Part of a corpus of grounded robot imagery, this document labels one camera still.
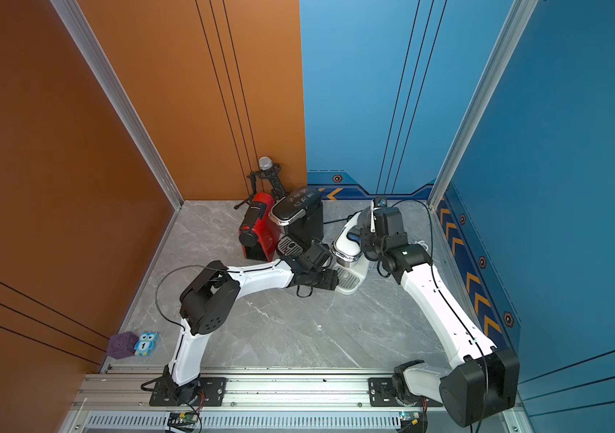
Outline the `grey blue cleaning cloth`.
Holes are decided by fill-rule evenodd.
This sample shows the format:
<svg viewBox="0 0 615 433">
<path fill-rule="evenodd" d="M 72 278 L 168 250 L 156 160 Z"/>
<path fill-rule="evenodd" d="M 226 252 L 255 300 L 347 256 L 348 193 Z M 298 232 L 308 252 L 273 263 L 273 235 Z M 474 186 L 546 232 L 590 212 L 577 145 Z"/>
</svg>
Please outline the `grey blue cleaning cloth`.
<svg viewBox="0 0 615 433">
<path fill-rule="evenodd" d="M 346 239 L 357 245 L 359 249 L 362 248 L 362 231 L 363 229 L 361 227 L 353 226 L 346 233 Z"/>
</svg>

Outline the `white coffee machine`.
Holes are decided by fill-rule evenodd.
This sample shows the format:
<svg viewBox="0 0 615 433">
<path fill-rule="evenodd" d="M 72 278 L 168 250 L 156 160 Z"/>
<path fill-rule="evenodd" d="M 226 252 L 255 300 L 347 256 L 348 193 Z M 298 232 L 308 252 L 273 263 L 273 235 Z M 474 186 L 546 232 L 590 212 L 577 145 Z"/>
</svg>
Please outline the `white coffee machine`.
<svg viewBox="0 0 615 433">
<path fill-rule="evenodd" d="M 360 244 L 348 237 L 353 229 L 357 236 L 360 234 L 361 214 L 362 211 L 359 211 L 349 218 L 331 245 L 332 256 L 336 259 L 336 291 L 343 295 L 355 294 L 365 282 L 370 269 L 370 262 L 363 255 Z"/>
</svg>

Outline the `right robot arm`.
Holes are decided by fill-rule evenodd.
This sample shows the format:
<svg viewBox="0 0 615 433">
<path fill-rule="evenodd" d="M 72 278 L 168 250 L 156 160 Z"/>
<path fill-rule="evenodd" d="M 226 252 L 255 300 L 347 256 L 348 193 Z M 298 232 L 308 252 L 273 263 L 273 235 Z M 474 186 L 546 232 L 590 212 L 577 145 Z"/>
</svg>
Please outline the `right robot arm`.
<svg viewBox="0 0 615 433">
<path fill-rule="evenodd" d="M 392 385 L 398 400 L 417 405 L 439 402 L 460 427 L 514 407 L 520 361 L 511 348 L 500 349 L 460 306 L 424 246 L 408 239 L 403 216 L 382 198 L 358 221 L 360 246 L 416 302 L 436 332 L 447 368 L 423 361 L 396 367 Z"/>
</svg>

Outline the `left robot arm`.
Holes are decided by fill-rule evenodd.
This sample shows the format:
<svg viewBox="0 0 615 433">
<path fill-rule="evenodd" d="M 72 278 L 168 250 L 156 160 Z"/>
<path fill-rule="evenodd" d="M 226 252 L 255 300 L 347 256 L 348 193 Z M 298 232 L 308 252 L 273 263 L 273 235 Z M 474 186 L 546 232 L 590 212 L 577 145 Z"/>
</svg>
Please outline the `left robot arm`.
<svg viewBox="0 0 615 433">
<path fill-rule="evenodd" d="M 179 338 L 173 357 L 160 377 L 141 389 L 152 394 L 150 406 L 182 406 L 203 391 L 201 364 L 212 333 L 221 328 L 239 299 L 264 290 L 302 287 L 335 290 L 338 271 L 331 269 L 327 245 L 314 243 L 298 255 L 242 267 L 213 261 L 179 296 Z"/>
</svg>

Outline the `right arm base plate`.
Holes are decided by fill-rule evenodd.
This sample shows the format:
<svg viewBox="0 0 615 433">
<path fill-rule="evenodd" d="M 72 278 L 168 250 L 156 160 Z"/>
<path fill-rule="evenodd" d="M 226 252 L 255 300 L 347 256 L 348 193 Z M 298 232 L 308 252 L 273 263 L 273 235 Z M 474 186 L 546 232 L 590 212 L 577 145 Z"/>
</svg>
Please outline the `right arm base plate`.
<svg viewBox="0 0 615 433">
<path fill-rule="evenodd" d="M 367 379 L 370 405 L 377 408 L 422 407 L 423 402 L 433 408 L 443 406 L 439 381 L 415 379 L 408 384 L 399 376 L 376 376 Z"/>
</svg>

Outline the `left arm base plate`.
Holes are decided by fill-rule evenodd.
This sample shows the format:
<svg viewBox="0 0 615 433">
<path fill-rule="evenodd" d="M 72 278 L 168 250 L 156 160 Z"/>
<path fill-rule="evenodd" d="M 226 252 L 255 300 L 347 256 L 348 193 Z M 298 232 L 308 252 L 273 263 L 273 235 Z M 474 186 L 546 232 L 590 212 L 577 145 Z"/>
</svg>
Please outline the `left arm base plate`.
<svg viewBox="0 0 615 433">
<path fill-rule="evenodd" d="M 227 379 L 224 377 L 200 377 L 189 384 L 176 385 L 161 376 L 141 386 L 151 393 L 151 407 L 201 406 L 221 407 L 226 395 Z"/>
</svg>

